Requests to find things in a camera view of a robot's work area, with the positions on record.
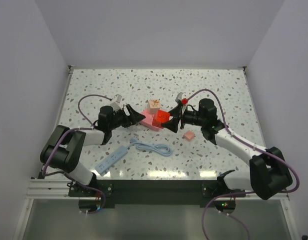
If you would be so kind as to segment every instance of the red block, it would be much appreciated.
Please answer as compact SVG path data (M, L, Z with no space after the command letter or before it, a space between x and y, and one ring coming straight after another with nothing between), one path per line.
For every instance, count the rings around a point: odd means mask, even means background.
M158 128L163 129L161 124L167 122L169 120L170 113L162 110L158 110L153 118L153 123L152 125Z

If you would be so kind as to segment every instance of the light blue cable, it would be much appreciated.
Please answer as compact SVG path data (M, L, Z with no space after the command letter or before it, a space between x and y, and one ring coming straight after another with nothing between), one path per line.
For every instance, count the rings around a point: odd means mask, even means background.
M130 139L130 145L128 145L126 148L129 148L130 146L136 145L136 149L138 150L146 150L146 151L154 151L164 157L169 157L173 152L171 148L167 144L159 143L159 144L153 144L153 143L143 143L138 140L136 137L132 137Z

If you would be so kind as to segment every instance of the wall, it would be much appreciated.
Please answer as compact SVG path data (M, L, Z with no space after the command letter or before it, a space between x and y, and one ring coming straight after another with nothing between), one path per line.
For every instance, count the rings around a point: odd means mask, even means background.
M0 0L0 240L12 238L67 66L33 0Z
M246 66L284 0L36 0L68 65Z
M300 174L290 194L308 235L308 0L286 0L247 68L266 144L279 147Z

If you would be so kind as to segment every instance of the white frame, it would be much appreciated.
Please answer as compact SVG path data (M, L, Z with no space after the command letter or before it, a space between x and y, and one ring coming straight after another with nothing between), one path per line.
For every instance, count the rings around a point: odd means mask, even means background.
M65 90L63 93L63 100L59 106L58 114L56 117L54 128L57 126L61 111L65 102L66 93L70 84L70 80L73 74L73 69L76 69L75 66L71 66L68 72L67 82L65 86ZM70 181L68 180L60 180L60 179L53 179L53 180L45 180L45 179L32 179L30 180L27 193L25 196L25 202L14 232L13 240L22 240L25 234L26 226L30 217L30 213L33 207L33 202L35 199L62 199L62 200L76 200L76 199L94 199L93 197L69 197L68 196L68 187L67 183ZM251 200L260 200L256 194L248 194L244 198L240 198L240 201L251 201ZM227 197L219 198L218 201L223 200L229 200ZM280 200L284 216L286 219L286 223L291 235L292 240L299 240L301 239L301 236L299 234L299 231L296 226L296 221L294 219L294 216L292 214L292 210L290 207L290 202L288 195L285 193L279 193L275 196L271 197L270 200Z

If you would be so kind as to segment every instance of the speckled table surface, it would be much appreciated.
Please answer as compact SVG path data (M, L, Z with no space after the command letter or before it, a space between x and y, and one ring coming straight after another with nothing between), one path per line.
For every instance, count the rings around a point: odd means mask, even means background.
M161 109L168 111L176 106L177 93L184 92L188 96L202 88L209 88L217 94L228 125L237 134L257 144L264 144L241 69L77 69L74 70L70 80L59 124L70 128L89 127L88 122L77 110L79 99L88 94L109 97L121 94L122 103L130 104L138 112L146 109L148 99L159 99ZM199 100L205 97L209 97L207 92L200 93L190 102L198 108ZM98 118L99 108L108 103L109 101L105 99L89 97L82 102L81 107L94 121ZM187 130L193 131L196 135L191 142L182 138ZM133 136L146 143L168 144L173 154L163 157L155 152L142 152L131 147L128 154L101 177L95 171L95 166L119 146L128 145ZM249 170L242 160L206 141L199 127L190 125L185 125L185 129L179 130L178 133L167 129L156 132L142 125L126 129L120 127L113 131L107 145L84 147L80 160L96 173L98 179L209 180L231 169ZM54 170L49 168L47 171L50 173ZM61 179L63 176L48 177L48 179L56 178Z

